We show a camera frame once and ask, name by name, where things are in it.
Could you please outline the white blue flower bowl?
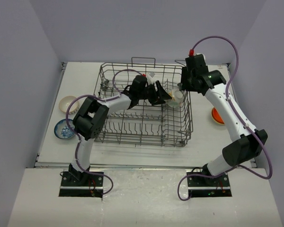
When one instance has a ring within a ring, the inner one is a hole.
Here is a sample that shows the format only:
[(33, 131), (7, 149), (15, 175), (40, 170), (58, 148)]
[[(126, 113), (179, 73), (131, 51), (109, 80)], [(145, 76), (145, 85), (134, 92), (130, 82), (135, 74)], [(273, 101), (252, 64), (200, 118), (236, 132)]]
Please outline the white blue flower bowl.
[(74, 125), (72, 124), (72, 119), (69, 119), (69, 125), (70, 127), (68, 127), (68, 124), (66, 122), (66, 119), (62, 119), (59, 122), (56, 123), (55, 127), (54, 127), (54, 135), (61, 140), (67, 140), (72, 138), (75, 134), (74, 132), (71, 130), (74, 130)]

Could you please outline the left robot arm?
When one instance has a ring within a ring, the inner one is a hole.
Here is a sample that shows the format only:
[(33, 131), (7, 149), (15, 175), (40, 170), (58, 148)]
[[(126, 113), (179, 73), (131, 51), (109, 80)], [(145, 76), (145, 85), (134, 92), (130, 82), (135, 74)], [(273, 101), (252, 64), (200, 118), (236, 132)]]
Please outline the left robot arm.
[(72, 120), (78, 144), (73, 161), (69, 165), (72, 180), (79, 186), (89, 180), (90, 154), (95, 138), (100, 134), (107, 116), (138, 105), (141, 100), (148, 100), (154, 105), (164, 104), (172, 97), (164, 90), (159, 81), (149, 82), (144, 75), (137, 75), (133, 82), (120, 94), (106, 99), (84, 95), (80, 109)]

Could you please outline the grey wire dish rack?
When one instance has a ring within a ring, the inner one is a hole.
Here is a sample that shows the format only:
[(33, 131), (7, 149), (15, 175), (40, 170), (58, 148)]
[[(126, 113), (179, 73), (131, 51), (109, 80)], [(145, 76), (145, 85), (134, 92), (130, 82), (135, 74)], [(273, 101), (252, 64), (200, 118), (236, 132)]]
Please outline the grey wire dish rack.
[[(178, 63), (106, 62), (99, 68), (94, 93), (101, 99), (117, 95), (118, 89), (124, 90), (132, 83), (137, 71), (154, 72), (153, 80), (158, 80), (169, 92), (179, 87), (181, 70), (182, 65)], [(180, 106), (152, 106), (148, 100), (141, 100), (132, 109), (109, 114), (96, 141), (184, 147), (192, 137), (193, 117), (190, 94), (186, 91), (182, 94)]]

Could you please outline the white blue striped bowl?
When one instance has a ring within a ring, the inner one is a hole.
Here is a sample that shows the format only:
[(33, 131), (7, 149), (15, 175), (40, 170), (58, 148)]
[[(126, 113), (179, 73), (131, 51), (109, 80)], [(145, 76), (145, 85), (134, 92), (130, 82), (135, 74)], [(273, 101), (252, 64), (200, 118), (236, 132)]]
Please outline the white blue striped bowl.
[[(70, 104), (76, 99), (75, 96), (65, 96), (63, 97), (60, 101), (59, 101), (59, 109), (60, 111), (62, 111), (63, 113), (66, 113), (68, 107), (70, 106)], [(69, 110), (69, 115), (75, 114), (80, 107), (80, 103), (79, 101), (76, 101), (70, 108)]]

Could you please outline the white floral bowl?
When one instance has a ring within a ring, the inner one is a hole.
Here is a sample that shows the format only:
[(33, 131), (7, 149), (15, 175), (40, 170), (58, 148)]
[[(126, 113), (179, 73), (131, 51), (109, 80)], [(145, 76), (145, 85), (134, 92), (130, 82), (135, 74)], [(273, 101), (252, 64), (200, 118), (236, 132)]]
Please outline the white floral bowl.
[(167, 100), (167, 105), (172, 108), (178, 108), (183, 102), (183, 94), (179, 89), (172, 89), (168, 92), (171, 96), (171, 99)]

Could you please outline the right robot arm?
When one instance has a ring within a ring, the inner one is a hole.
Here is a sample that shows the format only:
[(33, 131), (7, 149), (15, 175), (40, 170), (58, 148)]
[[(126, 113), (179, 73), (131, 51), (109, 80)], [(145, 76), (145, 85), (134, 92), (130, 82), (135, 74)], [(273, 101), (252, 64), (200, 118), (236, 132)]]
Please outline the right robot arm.
[(202, 54), (191, 54), (185, 61), (180, 89), (205, 96), (221, 116), (231, 139), (231, 144), (222, 149), (222, 154), (203, 167), (202, 181), (212, 186), (220, 174), (259, 156), (268, 135), (246, 119), (227, 91), (224, 76), (218, 70), (209, 71)]

